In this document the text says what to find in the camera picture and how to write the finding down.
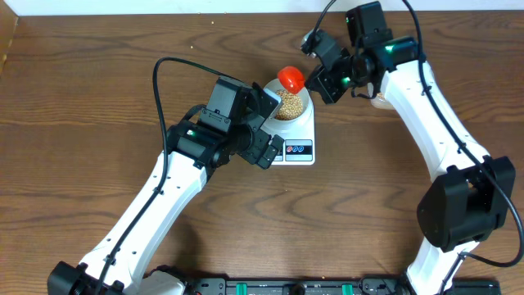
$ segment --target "wood grain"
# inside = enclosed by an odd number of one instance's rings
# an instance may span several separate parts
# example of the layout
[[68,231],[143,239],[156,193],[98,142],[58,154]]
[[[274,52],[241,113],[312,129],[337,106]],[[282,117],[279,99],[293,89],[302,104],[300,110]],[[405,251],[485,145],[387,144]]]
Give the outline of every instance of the wood grain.
[[[161,137],[152,98],[156,59],[184,57],[264,84],[284,66],[317,61],[297,49],[317,14],[71,16],[20,20],[0,81],[0,293],[45,293],[60,260],[76,264],[103,238],[149,175]],[[419,15],[441,89],[471,134],[517,167],[524,212],[524,12]],[[413,34],[387,13],[396,36]],[[343,14],[323,28],[347,45]],[[169,124],[206,103],[216,77],[166,63]],[[314,96],[312,167],[220,168],[183,211],[150,267],[231,277],[347,278],[399,274],[422,235],[415,209],[430,186],[422,156],[393,111],[346,95]],[[516,253],[508,218],[476,253]],[[467,261],[461,277],[498,279],[524,293],[524,266]]]

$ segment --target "white bowl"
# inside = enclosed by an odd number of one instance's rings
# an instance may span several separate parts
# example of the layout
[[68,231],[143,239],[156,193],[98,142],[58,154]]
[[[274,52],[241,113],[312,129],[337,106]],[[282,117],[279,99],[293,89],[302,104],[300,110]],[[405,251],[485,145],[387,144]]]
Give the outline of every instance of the white bowl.
[[[278,79],[274,79],[269,82],[264,87],[276,93],[278,90],[286,90]],[[308,90],[304,87],[298,94],[299,98],[302,100],[302,115],[298,116],[293,120],[277,120],[275,118],[267,119],[264,123],[264,126],[268,129],[272,129],[275,133],[286,132],[297,126],[304,125],[305,122],[311,117],[313,113],[313,101],[309,96]]]

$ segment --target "bowl of cereal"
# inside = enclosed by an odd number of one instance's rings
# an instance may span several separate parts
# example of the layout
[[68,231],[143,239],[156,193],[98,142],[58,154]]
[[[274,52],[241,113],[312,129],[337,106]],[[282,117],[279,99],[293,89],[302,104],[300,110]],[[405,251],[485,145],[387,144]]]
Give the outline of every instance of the bowl of cereal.
[[303,125],[313,114],[313,101],[304,87],[298,94],[289,93],[278,79],[264,87],[282,98],[282,107],[274,118],[267,119],[264,125],[277,132],[285,132],[295,126]]

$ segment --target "white background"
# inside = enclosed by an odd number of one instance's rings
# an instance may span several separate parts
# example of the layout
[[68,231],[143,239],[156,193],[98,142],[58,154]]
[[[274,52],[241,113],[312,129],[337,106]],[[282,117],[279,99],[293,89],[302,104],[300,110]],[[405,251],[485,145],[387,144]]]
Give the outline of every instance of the white background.
[[[330,11],[347,11],[372,0],[338,0]],[[322,11],[328,0],[5,0],[18,16],[158,13]],[[411,0],[415,10],[521,10],[524,0]],[[387,11],[405,10],[401,0],[382,0]]]

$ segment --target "cable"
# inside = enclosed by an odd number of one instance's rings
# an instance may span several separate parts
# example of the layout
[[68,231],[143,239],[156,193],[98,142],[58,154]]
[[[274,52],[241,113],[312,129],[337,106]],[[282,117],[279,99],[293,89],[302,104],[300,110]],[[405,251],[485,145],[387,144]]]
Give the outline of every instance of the cable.
[[331,7],[331,5],[333,5],[333,3],[335,3],[336,1],[337,0],[331,0],[328,3],[328,5],[324,8],[322,13],[320,14],[320,17],[317,20],[317,24],[314,26],[313,31],[311,32],[311,34],[309,34],[309,37],[306,40],[307,44],[309,44],[309,48],[313,48],[313,43],[314,43],[314,40],[317,38],[317,31],[318,31],[318,28],[320,27],[320,23],[322,22],[322,19],[328,12],[329,7]]
[[446,275],[446,279],[442,282],[443,288],[441,288],[441,293],[444,292],[445,285],[447,284],[447,281],[451,277],[451,275],[454,273],[454,269],[456,269],[459,265],[458,261],[460,259],[464,259],[463,257],[471,257],[475,260],[478,260],[480,262],[484,262],[490,266],[496,266],[496,267],[511,267],[516,265],[524,256],[524,230],[522,229],[522,220],[519,216],[517,209],[515,208],[515,205],[513,205],[513,202],[511,199],[506,195],[506,193],[503,191],[503,189],[500,187],[500,185],[497,183],[495,178],[491,175],[491,173],[473,156],[473,154],[468,150],[466,147],[466,143],[464,143],[460,137],[454,132],[453,128],[447,121],[447,119],[444,117],[442,112],[440,111],[439,107],[436,105],[435,99],[433,98],[431,94],[431,87],[427,85],[426,78],[424,76],[424,69],[423,64],[426,62],[426,55],[423,51],[423,45],[422,45],[422,31],[420,28],[420,24],[418,22],[417,14],[415,13],[414,9],[409,4],[408,0],[402,0],[402,2],[405,4],[405,6],[408,8],[409,13],[413,17],[413,21],[415,23],[415,28],[417,30],[417,38],[418,38],[418,73],[420,75],[420,81],[422,83],[423,92],[427,95],[427,99],[429,100],[430,104],[433,106],[433,109],[435,110],[435,113],[438,115],[439,119],[442,121],[442,124],[444,127],[448,130],[451,137],[454,139],[454,141],[458,144],[459,151],[462,150],[466,156],[469,157],[469,159],[479,168],[479,170],[484,174],[484,176],[490,181],[490,183],[493,185],[493,187],[497,190],[497,192],[500,193],[500,195],[504,198],[506,203],[508,204],[508,209],[511,211],[511,214],[513,216],[513,219],[515,220],[515,224],[517,225],[517,231],[518,231],[518,237],[519,237],[519,248],[517,255],[515,258],[513,258],[511,261],[508,262],[497,262],[492,261],[489,259],[486,259],[482,256],[478,256],[475,254],[472,254],[470,252],[461,252],[458,255],[457,261],[454,263],[454,268],[450,271],[450,274]]
[[[155,190],[153,191],[153,194],[149,197],[147,202],[144,204],[142,209],[138,212],[138,214],[133,218],[131,223],[128,225],[127,229],[122,233],[118,241],[116,242],[115,246],[113,247],[113,250],[111,250],[111,253],[106,258],[106,263],[104,264],[104,268],[102,269],[102,272],[100,273],[100,277],[98,278],[97,287],[95,288],[94,294],[101,294],[102,292],[102,286],[104,284],[104,280],[106,279],[107,271],[109,270],[109,266],[111,265],[112,261],[115,260],[116,253],[120,250],[120,246],[122,246],[122,243],[127,238],[131,230],[133,230],[133,227],[138,223],[140,218],[144,215],[144,213],[147,211],[147,208],[155,201],[156,196],[162,192],[162,187],[164,186],[165,179],[167,177],[167,168],[168,168],[168,149],[167,149],[167,130],[165,128],[165,120],[164,120],[164,112],[162,111],[162,104],[160,102],[160,93],[158,90],[158,69],[160,67],[160,64],[164,61],[176,61],[181,62],[186,65],[195,66],[201,70],[206,70],[212,74],[215,75],[221,75],[225,76],[231,79],[238,80],[236,78],[233,78],[230,75],[226,75],[224,73],[221,73],[217,70],[213,70],[207,66],[203,66],[200,64],[197,64],[192,61],[184,60],[182,58],[177,57],[162,57],[159,59],[156,64],[155,68],[153,69],[153,93],[155,94],[155,103],[156,103],[156,110],[158,111],[158,119],[160,121],[160,131],[162,132],[162,143],[163,143],[163,153],[164,153],[164,165],[162,167],[162,176],[160,177],[160,181],[158,185],[156,186]],[[198,112],[201,109],[201,106],[195,106],[190,111],[196,111]]]

